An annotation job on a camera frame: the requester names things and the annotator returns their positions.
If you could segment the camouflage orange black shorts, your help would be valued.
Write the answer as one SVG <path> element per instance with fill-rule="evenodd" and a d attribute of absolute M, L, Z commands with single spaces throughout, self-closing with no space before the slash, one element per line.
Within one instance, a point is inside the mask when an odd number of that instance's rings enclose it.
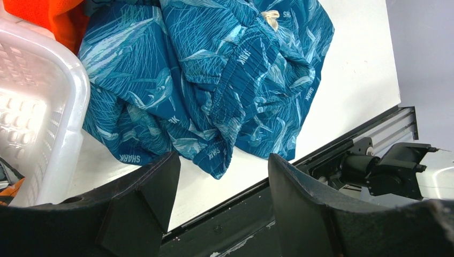
<path fill-rule="evenodd" d="M 16 197 L 25 176 L 1 158 L 1 206 L 8 206 Z"/>

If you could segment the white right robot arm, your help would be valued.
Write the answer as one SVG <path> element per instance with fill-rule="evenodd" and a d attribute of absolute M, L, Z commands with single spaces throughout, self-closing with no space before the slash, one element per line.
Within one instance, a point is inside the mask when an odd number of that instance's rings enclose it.
<path fill-rule="evenodd" d="M 364 187 L 371 196 L 453 200 L 453 152 L 430 144 L 399 142 L 383 156 L 370 137 L 349 141 L 307 163 L 307 173 L 335 189 Z"/>

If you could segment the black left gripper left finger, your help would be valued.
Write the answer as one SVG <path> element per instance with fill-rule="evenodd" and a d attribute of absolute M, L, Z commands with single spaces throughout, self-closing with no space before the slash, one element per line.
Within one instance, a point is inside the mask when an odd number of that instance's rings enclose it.
<path fill-rule="evenodd" d="M 180 158 L 152 163 L 59 204 L 1 207 L 1 256 L 158 256 Z"/>

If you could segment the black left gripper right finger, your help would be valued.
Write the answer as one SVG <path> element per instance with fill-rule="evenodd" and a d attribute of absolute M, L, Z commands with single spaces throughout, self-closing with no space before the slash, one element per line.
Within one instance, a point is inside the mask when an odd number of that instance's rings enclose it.
<path fill-rule="evenodd" d="M 453 256 L 453 202 L 387 208 L 345 195 L 276 154 L 268 158 L 283 256 Z"/>

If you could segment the blue leaf print shorts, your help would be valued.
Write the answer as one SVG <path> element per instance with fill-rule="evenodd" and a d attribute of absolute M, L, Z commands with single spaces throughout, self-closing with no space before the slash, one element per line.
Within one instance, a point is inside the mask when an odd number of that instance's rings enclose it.
<path fill-rule="evenodd" d="M 318 1 L 84 1 L 83 128 L 119 161 L 294 159 L 334 26 Z"/>

